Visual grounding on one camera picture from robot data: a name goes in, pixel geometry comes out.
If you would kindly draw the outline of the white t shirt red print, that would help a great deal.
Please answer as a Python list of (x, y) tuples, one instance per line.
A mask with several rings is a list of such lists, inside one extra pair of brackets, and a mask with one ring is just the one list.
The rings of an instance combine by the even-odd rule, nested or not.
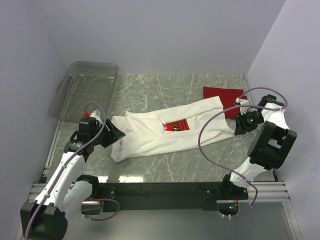
[(115, 162), (195, 149), (234, 137), (224, 114), (213, 117), (203, 99), (176, 107), (125, 116), (113, 116), (111, 122), (125, 137), (112, 145)]

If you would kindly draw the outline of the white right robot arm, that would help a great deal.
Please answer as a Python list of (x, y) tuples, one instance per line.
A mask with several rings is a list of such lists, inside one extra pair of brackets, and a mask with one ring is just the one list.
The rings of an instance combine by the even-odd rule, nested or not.
[(235, 135), (244, 135), (262, 125), (258, 134), (248, 148), (247, 159), (233, 172), (226, 174), (222, 180), (220, 192), (226, 199), (243, 194), (247, 181), (272, 169), (280, 168), (288, 156), (297, 133), (290, 130), (285, 120), (285, 106), (273, 95), (265, 95), (255, 111), (245, 111), (235, 115)]

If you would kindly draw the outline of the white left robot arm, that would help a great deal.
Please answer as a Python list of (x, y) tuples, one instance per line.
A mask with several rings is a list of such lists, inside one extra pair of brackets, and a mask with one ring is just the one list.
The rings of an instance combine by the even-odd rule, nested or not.
[(69, 217), (88, 198), (100, 194), (97, 177), (76, 174), (85, 165), (95, 146), (107, 148), (125, 137), (109, 119), (97, 115), (80, 119), (78, 130), (64, 146), (59, 166), (49, 182), (33, 200), (20, 209), (23, 237), (26, 240), (61, 240), (64, 238)]

